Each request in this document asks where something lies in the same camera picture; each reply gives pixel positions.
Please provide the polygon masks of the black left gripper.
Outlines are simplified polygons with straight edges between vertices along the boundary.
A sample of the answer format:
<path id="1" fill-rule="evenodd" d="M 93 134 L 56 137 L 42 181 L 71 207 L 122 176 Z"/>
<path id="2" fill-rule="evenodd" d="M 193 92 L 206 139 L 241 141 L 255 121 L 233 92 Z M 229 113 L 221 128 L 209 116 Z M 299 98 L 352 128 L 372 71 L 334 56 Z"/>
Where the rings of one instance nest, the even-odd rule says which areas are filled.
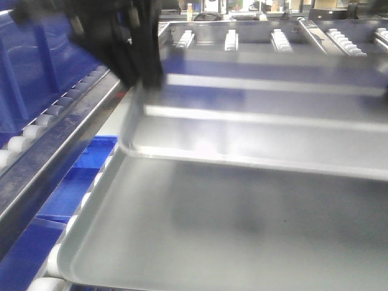
<path id="1" fill-rule="evenodd" d="M 17 24 L 63 14 L 69 40 L 106 65 L 130 88 L 158 89 L 164 77 L 159 55 L 160 1 L 18 1 Z"/>

